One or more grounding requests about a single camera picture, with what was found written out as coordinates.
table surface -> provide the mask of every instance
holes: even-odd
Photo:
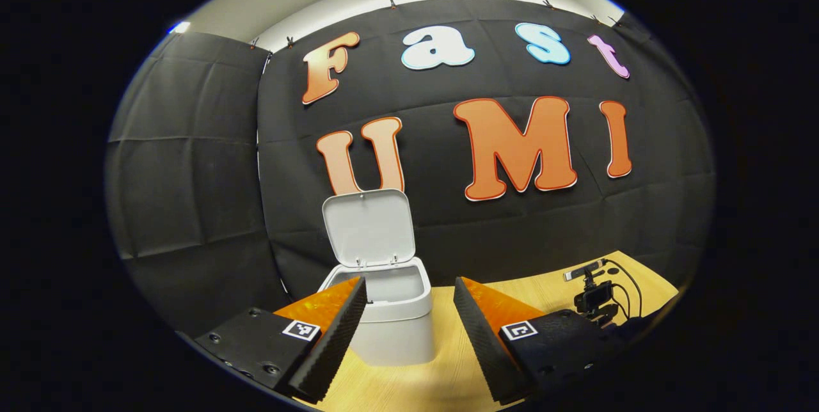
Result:
[[[620,263],[640,285],[643,294],[643,315],[659,310],[678,293],[668,281],[622,252],[613,252],[605,255],[605,258]],[[574,296],[582,292],[583,279],[576,278],[566,283],[562,275],[593,261],[528,278],[483,284],[532,305],[544,313],[567,308],[575,310]],[[605,269],[612,267],[613,265],[609,264]],[[640,298],[632,281],[621,271],[617,274],[606,273],[596,278],[595,282],[601,283],[609,279],[628,290],[632,299],[632,315],[636,315]],[[478,412],[498,410],[517,404],[501,406],[492,400],[475,352],[452,301],[454,286],[433,287],[432,295],[435,360],[424,365],[370,367],[352,350],[347,350],[327,397],[315,406],[313,404],[308,406],[327,412],[348,410]],[[614,298],[626,307],[623,289],[614,289]],[[622,324],[625,320],[622,311],[614,318],[615,324]]]

light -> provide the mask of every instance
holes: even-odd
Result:
[[[179,22],[179,24],[173,27],[168,33],[185,33],[187,31],[187,27],[190,26],[190,22]]]

black cable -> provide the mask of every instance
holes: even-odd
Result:
[[[616,283],[612,284],[612,287],[620,287],[620,289],[623,290],[623,293],[626,294],[626,303],[628,304],[628,315],[626,315],[626,320],[631,319],[632,318],[632,299],[629,298],[629,296],[628,296],[628,290],[626,290],[626,287],[623,287],[620,284],[616,284]],[[612,299],[614,299],[614,289],[612,289]],[[620,302],[616,301],[616,299],[614,299],[614,303],[620,305]]]
[[[640,312],[637,315],[642,318],[643,317],[643,292],[640,292],[640,286],[637,285],[637,281],[635,281],[634,278],[632,278],[632,276],[629,274],[629,272],[626,271],[625,268],[623,268],[623,266],[620,266],[620,264],[618,264],[614,260],[609,260],[608,258],[603,258],[603,264],[606,264],[606,263],[609,263],[609,262],[613,263],[614,266],[616,266],[617,268],[622,269],[623,272],[626,273],[626,276],[628,276],[628,278],[631,279],[632,283],[634,283],[634,287],[637,288],[637,295],[640,296]]]

orange letter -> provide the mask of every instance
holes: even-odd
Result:
[[[301,98],[301,103],[309,105],[321,97],[327,97],[338,88],[338,80],[331,79],[330,69],[336,73],[344,71],[347,66],[347,50],[342,47],[348,45],[353,47],[359,42],[356,32],[350,32],[339,38],[333,39],[322,47],[310,51],[304,58],[307,62],[307,92]]]
[[[381,173],[381,188],[395,188],[404,191],[404,173],[401,170],[401,158],[398,156],[398,144],[395,135],[401,131],[401,120],[398,118],[378,118],[361,127],[361,135],[372,142],[375,150],[375,161]],[[347,131],[333,132],[319,138],[316,149],[324,156],[330,185],[336,195],[359,193],[356,175],[350,162],[348,148],[353,135]]]
[[[608,136],[612,145],[612,160],[608,164],[608,176],[622,177],[632,172],[626,141],[626,107],[616,101],[600,102],[600,111],[608,122]]]
[[[529,186],[539,155],[538,190],[558,190],[577,182],[568,149],[567,101],[559,97],[536,99],[523,133],[492,99],[463,101],[454,108],[454,115],[466,123],[472,144],[474,181],[466,187],[467,199],[489,200],[506,193],[506,184],[498,179],[496,157],[520,193]]]

black fabric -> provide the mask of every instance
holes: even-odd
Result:
[[[514,27],[535,22],[556,30],[571,53],[567,65],[544,65]],[[418,28],[457,28],[474,60],[422,71],[401,64],[401,40]],[[301,103],[305,54],[348,32],[346,69],[332,94]],[[608,67],[588,36],[598,34],[631,72]],[[574,187],[517,193],[503,169],[506,194],[469,202],[469,135],[456,120],[460,101],[495,98],[524,129],[532,101],[566,99]],[[632,173],[606,174],[610,159],[602,100],[626,107]],[[337,22],[273,54],[258,86],[258,152],[267,232],[284,281],[295,296],[318,289],[337,261],[322,222],[333,196],[316,141],[353,134],[350,158],[359,186],[378,188],[372,145],[360,127],[384,116],[403,122],[397,136],[415,222],[417,255],[434,286],[456,276],[477,281],[520,278],[621,250],[681,284],[699,256],[713,206],[714,161],[698,100],[667,53],[644,32],[606,27],[575,13],[507,0],[434,0],[401,4]]]
[[[288,302],[258,188],[266,54],[170,35],[135,74],[111,129],[106,199],[120,256],[160,316],[192,337],[247,307]]]

